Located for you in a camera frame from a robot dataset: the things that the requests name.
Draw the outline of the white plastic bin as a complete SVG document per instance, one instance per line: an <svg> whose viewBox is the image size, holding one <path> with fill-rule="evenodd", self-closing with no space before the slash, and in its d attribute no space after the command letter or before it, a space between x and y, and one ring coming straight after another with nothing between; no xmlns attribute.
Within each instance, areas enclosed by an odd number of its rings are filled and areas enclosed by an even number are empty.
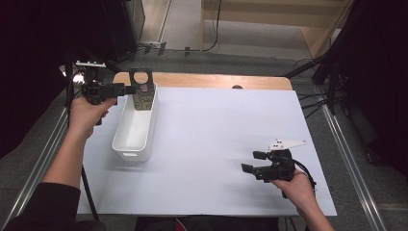
<svg viewBox="0 0 408 231"><path fill-rule="evenodd" d="M133 95L126 97L124 107L112 143L113 150L129 162L145 162L151 155L151 143L155 130L157 106L157 85L153 107L148 111L137 111Z"/></svg>

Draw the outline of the metal floor rail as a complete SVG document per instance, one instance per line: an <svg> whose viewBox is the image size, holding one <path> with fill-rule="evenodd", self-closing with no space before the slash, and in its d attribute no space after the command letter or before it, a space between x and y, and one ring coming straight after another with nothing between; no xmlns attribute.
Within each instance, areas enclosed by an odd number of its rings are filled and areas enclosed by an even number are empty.
<svg viewBox="0 0 408 231"><path fill-rule="evenodd" d="M327 106L322 107L325 120L344 160L345 168L357 193L362 209L366 215L372 231L388 231L379 208L370 192L370 189L354 159L353 153L346 141L342 128L335 115L332 115Z"/></svg>
<svg viewBox="0 0 408 231"><path fill-rule="evenodd" d="M21 213L57 152L66 125L65 100L62 92L19 146L0 159L0 231Z"/></svg>

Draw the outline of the patterned phone case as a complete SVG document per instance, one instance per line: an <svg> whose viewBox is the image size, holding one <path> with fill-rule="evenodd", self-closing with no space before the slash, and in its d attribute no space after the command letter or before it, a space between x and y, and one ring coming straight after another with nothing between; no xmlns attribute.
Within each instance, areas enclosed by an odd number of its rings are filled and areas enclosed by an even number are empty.
<svg viewBox="0 0 408 231"><path fill-rule="evenodd" d="M138 74L145 74L146 78L139 81ZM133 94L134 107L137 111L148 111L153 107L156 87L150 67L135 67L129 70L131 86L135 88Z"/></svg>

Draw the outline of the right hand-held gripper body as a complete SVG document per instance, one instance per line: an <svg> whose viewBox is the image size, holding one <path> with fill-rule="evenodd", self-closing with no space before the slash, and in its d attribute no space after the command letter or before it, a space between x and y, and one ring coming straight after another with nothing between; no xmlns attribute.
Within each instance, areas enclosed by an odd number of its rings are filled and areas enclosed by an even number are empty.
<svg viewBox="0 0 408 231"><path fill-rule="evenodd" d="M266 151L270 166L254 167L253 175L257 180L268 183L270 180L291 181L295 167L307 171L306 166L292 157L291 148L306 144L306 141L275 140Z"/></svg>

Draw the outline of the light wooden furniture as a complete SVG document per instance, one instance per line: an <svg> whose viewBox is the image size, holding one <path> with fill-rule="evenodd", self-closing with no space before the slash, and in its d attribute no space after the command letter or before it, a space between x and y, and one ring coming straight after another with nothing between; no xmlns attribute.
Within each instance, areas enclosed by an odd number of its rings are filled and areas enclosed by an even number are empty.
<svg viewBox="0 0 408 231"><path fill-rule="evenodd" d="M346 21L354 1L200 0L200 48L204 43L204 21L220 9L221 21L299 27L310 55L317 58L324 53L335 30Z"/></svg>

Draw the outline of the black curtain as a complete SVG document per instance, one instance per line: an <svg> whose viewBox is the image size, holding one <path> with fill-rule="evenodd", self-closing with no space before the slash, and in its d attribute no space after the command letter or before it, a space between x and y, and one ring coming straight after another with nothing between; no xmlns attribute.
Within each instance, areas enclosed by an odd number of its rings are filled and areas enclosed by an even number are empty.
<svg viewBox="0 0 408 231"><path fill-rule="evenodd" d="M0 159L67 85L60 71L74 22L91 0L0 0Z"/></svg>
<svg viewBox="0 0 408 231"><path fill-rule="evenodd" d="M355 0L340 48L344 91L369 154L408 178L408 0Z"/></svg>

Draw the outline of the person's right hand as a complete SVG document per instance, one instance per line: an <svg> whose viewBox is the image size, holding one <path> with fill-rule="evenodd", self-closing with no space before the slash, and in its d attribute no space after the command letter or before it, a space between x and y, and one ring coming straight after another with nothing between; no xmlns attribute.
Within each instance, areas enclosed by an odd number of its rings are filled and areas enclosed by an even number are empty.
<svg viewBox="0 0 408 231"><path fill-rule="evenodd" d="M311 215L319 205L305 172L296 170L291 181L271 180L280 189L302 215Z"/></svg>

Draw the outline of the white table board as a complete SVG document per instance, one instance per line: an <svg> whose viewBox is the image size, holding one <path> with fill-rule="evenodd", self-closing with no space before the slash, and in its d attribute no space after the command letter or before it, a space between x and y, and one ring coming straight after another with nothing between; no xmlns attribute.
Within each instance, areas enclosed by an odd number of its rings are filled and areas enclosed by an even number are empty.
<svg viewBox="0 0 408 231"><path fill-rule="evenodd" d="M292 90L159 88L151 156L123 160L112 142L125 101L88 139L84 166L100 214L289 217L293 204L273 185L242 171L276 140L298 141L293 157L317 183L322 211L334 202Z"/></svg>

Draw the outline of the black cabinet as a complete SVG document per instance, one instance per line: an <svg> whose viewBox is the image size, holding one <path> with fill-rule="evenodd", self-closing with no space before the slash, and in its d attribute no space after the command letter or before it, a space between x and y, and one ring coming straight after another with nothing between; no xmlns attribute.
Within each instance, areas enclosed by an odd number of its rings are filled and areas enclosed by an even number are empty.
<svg viewBox="0 0 408 231"><path fill-rule="evenodd" d="M121 62L134 54L145 22L142 0L102 0L113 47L111 60Z"/></svg>

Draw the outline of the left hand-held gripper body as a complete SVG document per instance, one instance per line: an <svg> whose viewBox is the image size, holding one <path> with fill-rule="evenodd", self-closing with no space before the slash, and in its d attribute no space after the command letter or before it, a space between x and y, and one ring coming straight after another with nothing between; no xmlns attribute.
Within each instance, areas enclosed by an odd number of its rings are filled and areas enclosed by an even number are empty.
<svg viewBox="0 0 408 231"><path fill-rule="evenodd" d="M106 67L104 63L77 61L76 64L85 69L85 83L81 86L81 93L88 99L90 104L98 105L107 98L118 98L125 95L125 85L123 83L104 83L97 80L98 71Z"/></svg>

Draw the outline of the person's left hand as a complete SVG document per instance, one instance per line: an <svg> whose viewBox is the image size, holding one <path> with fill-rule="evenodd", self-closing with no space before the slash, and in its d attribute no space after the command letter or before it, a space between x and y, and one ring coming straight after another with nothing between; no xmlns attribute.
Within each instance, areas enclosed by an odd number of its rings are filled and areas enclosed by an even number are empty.
<svg viewBox="0 0 408 231"><path fill-rule="evenodd" d="M97 105L89 103L84 96L74 99L70 108L68 134L87 139L99 119L105 117L115 103L115 98L108 98Z"/></svg>

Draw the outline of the wooden table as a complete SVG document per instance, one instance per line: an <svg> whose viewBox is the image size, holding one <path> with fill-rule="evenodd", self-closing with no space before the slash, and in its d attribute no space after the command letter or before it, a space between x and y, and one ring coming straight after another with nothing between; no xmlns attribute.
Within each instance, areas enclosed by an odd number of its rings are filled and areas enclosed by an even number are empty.
<svg viewBox="0 0 408 231"><path fill-rule="evenodd" d="M240 86L244 90L293 89L286 77L154 72L153 80L159 87L231 89Z"/></svg>

